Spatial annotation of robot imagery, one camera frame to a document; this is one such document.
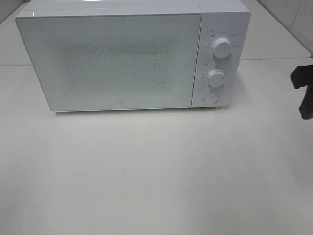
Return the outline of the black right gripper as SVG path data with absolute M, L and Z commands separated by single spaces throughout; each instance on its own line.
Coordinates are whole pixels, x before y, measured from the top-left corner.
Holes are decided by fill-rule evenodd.
M 297 66 L 290 75 L 295 89 L 306 87 L 306 93 L 299 107 L 303 120 L 313 118 L 313 65 Z

